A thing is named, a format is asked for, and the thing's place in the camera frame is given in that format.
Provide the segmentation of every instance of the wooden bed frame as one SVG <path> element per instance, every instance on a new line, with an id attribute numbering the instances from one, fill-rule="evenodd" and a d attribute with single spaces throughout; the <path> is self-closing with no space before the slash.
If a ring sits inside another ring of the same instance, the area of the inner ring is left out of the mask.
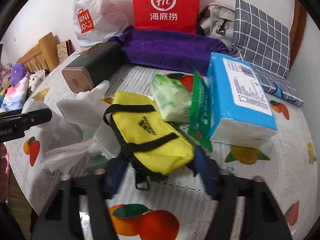
<path id="1" fill-rule="evenodd" d="M 22 63 L 29 73 L 40 70 L 51 72 L 59 65 L 57 44 L 57 37 L 49 33 L 42 37 L 39 43 L 19 58 L 16 63 Z"/>

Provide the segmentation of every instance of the adidas logo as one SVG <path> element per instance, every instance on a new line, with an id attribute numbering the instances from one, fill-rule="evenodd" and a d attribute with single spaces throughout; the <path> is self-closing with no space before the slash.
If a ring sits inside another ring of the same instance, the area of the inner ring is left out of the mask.
<path id="1" fill-rule="evenodd" d="M 151 125 L 149 124 L 147 118 L 145 116 L 142 117 L 142 121 L 139 123 L 139 126 L 146 130 L 148 133 L 151 133 L 153 135 L 157 135 Z"/>

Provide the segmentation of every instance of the purple cloth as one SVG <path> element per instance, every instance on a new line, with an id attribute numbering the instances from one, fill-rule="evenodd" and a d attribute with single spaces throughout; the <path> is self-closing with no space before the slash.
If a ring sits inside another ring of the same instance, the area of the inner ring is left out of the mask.
<path id="1" fill-rule="evenodd" d="M 130 30 L 109 41 L 121 43 L 129 63 L 187 73 L 196 68 L 203 76 L 212 52 L 230 55 L 220 40 L 175 31 Z"/>
<path id="2" fill-rule="evenodd" d="M 26 75 L 27 70 L 21 63 L 14 64 L 11 68 L 11 86 L 15 87 L 21 79 Z"/>

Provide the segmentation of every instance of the plaid fabric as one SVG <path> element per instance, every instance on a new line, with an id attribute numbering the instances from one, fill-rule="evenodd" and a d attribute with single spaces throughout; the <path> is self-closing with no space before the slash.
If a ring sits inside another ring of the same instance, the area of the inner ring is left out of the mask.
<path id="1" fill-rule="evenodd" d="M 232 56 L 253 65 L 265 92 L 296 106 L 304 101 L 285 78 L 290 65 L 289 29 L 242 0 L 236 0 Z"/>

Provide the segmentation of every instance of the yellow bag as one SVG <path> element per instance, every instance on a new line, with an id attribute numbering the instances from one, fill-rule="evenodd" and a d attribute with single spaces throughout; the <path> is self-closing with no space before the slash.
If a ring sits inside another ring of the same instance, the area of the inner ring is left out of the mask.
<path id="1" fill-rule="evenodd" d="M 116 92 L 105 115 L 108 113 L 112 113 L 110 125 L 121 151 L 145 175 L 145 168 L 167 174 L 193 160 L 193 146 L 171 124 L 160 119 L 149 97 Z"/>

